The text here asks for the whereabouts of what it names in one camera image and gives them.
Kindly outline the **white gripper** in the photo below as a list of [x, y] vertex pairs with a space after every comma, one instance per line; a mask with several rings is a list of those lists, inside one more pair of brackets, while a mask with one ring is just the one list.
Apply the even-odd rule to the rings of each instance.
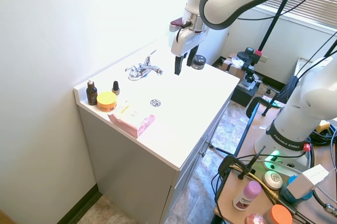
[[187, 27], [171, 25], [171, 32], [175, 31], [178, 31], [179, 34], [176, 34], [173, 38], [171, 52], [176, 56], [174, 74], [179, 75], [187, 52], [190, 51], [186, 65], [191, 66], [197, 53], [198, 45], [206, 39], [209, 28], [205, 25], [202, 26], [202, 29], [194, 29], [192, 25]]

